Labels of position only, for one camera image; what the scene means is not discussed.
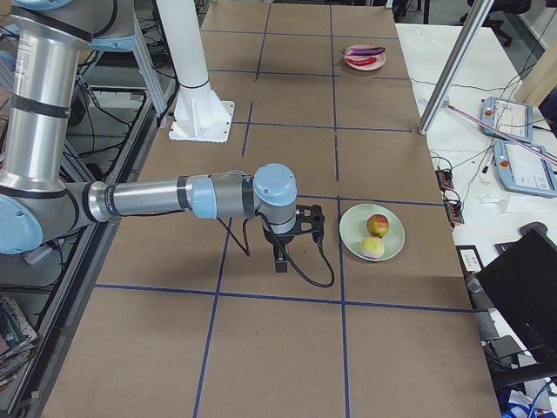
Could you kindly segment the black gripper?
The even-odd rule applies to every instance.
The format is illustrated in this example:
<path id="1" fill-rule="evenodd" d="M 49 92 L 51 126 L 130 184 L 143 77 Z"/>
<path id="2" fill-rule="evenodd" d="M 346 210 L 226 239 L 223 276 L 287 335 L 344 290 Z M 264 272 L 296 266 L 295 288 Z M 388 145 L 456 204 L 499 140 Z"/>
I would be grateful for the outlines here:
<path id="1" fill-rule="evenodd" d="M 287 273 L 288 272 L 288 262 L 287 262 L 287 245 L 294 240 L 294 235 L 292 233 L 281 233 L 277 234 L 273 230 L 263 230 L 265 239 L 272 244 L 273 256 L 274 256 L 274 267 L 276 273 Z"/>

